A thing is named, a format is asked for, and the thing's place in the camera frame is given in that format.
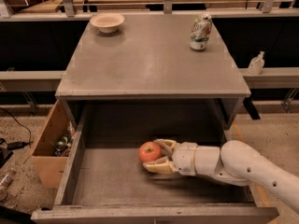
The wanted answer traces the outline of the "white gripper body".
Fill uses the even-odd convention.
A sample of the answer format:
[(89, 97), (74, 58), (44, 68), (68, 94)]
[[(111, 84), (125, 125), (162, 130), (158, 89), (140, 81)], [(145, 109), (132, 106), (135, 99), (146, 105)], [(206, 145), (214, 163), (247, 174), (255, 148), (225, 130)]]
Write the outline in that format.
[(172, 161), (181, 175), (196, 175), (194, 155), (198, 145), (184, 142), (178, 144), (173, 151)]

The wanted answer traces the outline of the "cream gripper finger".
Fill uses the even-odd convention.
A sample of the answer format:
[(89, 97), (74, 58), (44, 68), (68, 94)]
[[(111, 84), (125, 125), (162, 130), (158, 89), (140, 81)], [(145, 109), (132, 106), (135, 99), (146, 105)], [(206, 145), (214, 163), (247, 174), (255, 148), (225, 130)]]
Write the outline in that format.
[(156, 174), (173, 174), (178, 168), (169, 160), (168, 157), (162, 157), (156, 161), (148, 161), (143, 163), (143, 167), (150, 173)]
[(178, 142), (171, 139), (155, 139), (154, 143), (158, 144), (163, 150), (165, 156), (171, 157), (174, 150), (178, 146)]

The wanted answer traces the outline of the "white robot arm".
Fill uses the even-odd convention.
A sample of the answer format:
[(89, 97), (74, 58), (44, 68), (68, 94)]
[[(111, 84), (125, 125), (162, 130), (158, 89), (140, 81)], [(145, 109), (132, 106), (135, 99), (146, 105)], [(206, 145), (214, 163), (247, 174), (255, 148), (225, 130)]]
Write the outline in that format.
[(156, 139), (141, 145), (138, 158), (151, 173), (205, 176), (239, 187), (257, 183), (299, 212), (299, 177), (276, 166), (241, 141), (231, 140), (222, 147), (209, 147)]

